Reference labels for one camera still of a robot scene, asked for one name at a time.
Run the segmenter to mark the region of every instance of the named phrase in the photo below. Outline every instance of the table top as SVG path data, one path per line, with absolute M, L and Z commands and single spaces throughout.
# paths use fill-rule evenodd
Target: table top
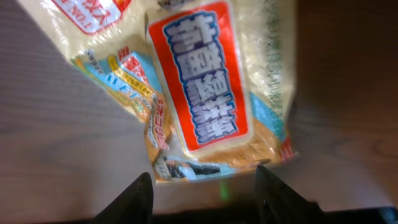
M 300 157 L 272 171 L 327 211 L 398 203 L 398 2 L 306 0 L 297 10 L 289 127 Z M 0 27 L 1 223 L 92 217 L 153 174 L 143 125 L 15 1 L 0 2 Z M 154 191 L 155 213 L 220 207 L 252 199 L 254 175 Z

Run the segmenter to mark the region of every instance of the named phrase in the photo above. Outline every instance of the food wrapper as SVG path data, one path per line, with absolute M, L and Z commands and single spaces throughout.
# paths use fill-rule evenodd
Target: food wrapper
M 285 128 L 294 0 L 18 1 L 145 124 L 158 181 L 222 177 L 296 154 Z

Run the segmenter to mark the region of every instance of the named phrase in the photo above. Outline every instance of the red rectangular label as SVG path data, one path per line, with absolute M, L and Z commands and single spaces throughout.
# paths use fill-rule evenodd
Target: red rectangular label
M 149 26 L 189 151 L 249 131 L 233 26 L 225 1 Z

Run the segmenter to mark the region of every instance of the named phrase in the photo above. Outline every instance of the brown wooden surface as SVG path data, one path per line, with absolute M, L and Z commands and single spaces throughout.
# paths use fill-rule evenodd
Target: brown wooden surface
M 274 172 L 324 210 L 398 202 L 398 2 L 302 0 L 300 158 Z M 92 217 L 150 171 L 143 127 L 0 1 L 0 223 Z M 253 175 L 155 188 L 156 213 L 253 197 Z

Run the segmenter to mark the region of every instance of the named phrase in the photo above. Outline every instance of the yellow banner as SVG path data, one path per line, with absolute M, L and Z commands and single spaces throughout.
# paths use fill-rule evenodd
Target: yellow banner
M 143 84 L 140 80 L 134 78 L 132 75 L 125 72 L 118 64 L 118 60 L 115 55 L 108 56 L 108 64 L 111 68 L 112 72 L 125 81 L 127 84 L 131 86 L 131 88 L 140 94 L 150 97 L 153 94 L 153 91 L 148 88 L 145 84 Z

